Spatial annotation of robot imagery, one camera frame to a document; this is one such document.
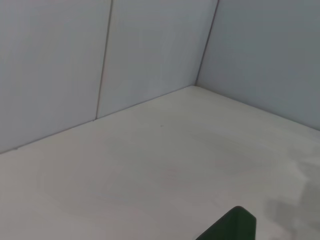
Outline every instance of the dark green object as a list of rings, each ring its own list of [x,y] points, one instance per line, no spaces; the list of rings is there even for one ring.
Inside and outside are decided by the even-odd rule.
[[[236,206],[209,227],[196,240],[255,240],[256,218]]]

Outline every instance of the white surface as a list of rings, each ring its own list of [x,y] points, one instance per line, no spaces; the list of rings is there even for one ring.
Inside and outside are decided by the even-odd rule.
[[[0,152],[96,117],[110,0],[0,1]]]
[[[188,87],[0,155],[1,240],[320,238],[320,132]]]
[[[319,0],[221,0],[198,85],[320,130],[319,16]]]
[[[217,0],[115,0],[98,117],[194,85]]]

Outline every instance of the white wall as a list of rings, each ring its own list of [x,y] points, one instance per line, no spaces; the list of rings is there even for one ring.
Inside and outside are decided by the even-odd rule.
[[[217,0],[114,0],[98,116],[195,83]]]
[[[320,130],[319,46],[319,0],[221,0],[198,86]]]
[[[109,8],[0,1],[0,152],[95,118]]]

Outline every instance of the white tabletop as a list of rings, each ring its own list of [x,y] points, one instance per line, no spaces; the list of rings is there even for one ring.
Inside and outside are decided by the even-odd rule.
[[[320,132],[188,87],[0,155],[1,240],[320,239]]]

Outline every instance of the green plastic object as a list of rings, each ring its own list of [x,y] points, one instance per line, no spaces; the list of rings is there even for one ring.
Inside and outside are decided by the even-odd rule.
[[[236,206],[209,227],[196,240],[255,240],[256,218],[241,206]]]

